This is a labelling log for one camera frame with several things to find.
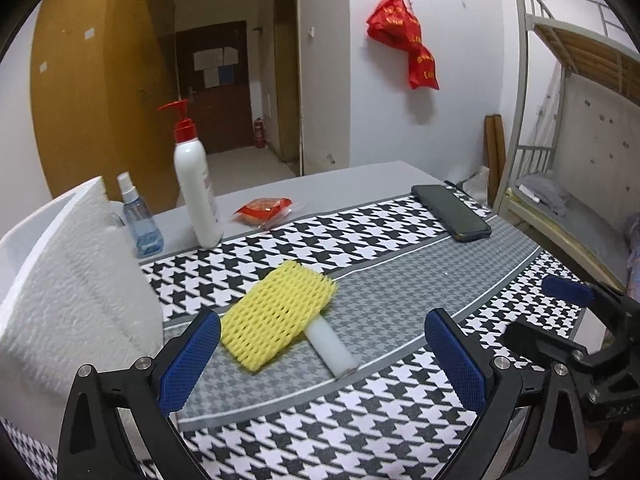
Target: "screw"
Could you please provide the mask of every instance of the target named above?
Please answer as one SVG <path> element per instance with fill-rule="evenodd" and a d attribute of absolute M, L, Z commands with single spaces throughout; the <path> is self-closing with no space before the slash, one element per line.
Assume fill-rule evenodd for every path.
<path fill-rule="evenodd" d="M 511 366 L 511 363 L 506 357 L 498 355 L 498 357 L 494 359 L 494 365 L 496 368 L 500 368 L 500 370 L 506 370 Z"/>
<path fill-rule="evenodd" d="M 78 368 L 79 377 L 87 377 L 91 373 L 91 365 L 82 365 Z"/>
<path fill-rule="evenodd" d="M 564 377 L 565 375 L 567 375 L 569 373 L 569 370 L 566 369 L 566 366 L 564 366 L 562 363 L 557 363 L 554 366 L 554 371 L 556 372 L 556 374 L 558 374 L 559 376 Z"/>
<path fill-rule="evenodd" d="M 153 359 L 151 357 L 141 357 L 136 361 L 136 368 L 138 370 L 146 370 L 153 363 Z"/>

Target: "yellow mesh foam sleeve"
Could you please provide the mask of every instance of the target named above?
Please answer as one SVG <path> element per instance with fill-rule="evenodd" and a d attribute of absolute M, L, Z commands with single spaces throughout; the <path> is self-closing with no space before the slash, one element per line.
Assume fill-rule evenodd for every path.
<path fill-rule="evenodd" d="M 337 283 L 294 261 L 260 280 L 222 317 L 222 344 L 255 372 L 286 348 L 331 300 Z"/>

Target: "brown cabinet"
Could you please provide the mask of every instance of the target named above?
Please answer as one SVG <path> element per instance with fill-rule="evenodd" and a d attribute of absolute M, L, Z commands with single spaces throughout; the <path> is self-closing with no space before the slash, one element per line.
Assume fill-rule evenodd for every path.
<path fill-rule="evenodd" d="M 154 212 L 175 206 L 177 98 L 172 0 L 44 0 L 31 53 L 31 108 L 53 196 L 96 175 L 120 200 L 129 171 Z"/>

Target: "red bottle cap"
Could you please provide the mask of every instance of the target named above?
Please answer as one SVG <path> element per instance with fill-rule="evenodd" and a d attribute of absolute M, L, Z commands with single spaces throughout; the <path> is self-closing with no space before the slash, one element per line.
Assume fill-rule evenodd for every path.
<path fill-rule="evenodd" d="M 187 117 L 187 99 L 182 99 L 173 103 L 165 104 L 158 108 L 158 110 L 165 110 L 166 108 L 177 108 L 180 114 L 180 120 L 175 123 L 174 135 L 175 142 L 187 142 L 187 140 L 193 140 L 198 138 L 198 132 L 196 131 L 196 125 L 193 121 Z"/>

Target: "black phone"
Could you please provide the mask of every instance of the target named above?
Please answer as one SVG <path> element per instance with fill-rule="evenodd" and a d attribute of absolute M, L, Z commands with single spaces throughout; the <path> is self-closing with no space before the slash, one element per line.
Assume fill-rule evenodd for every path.
<path fill-rule="evenodd" d="M 444 186 L 413 186 L 411 193 L 459 242 L 491 236 L 491 226 Z"/>

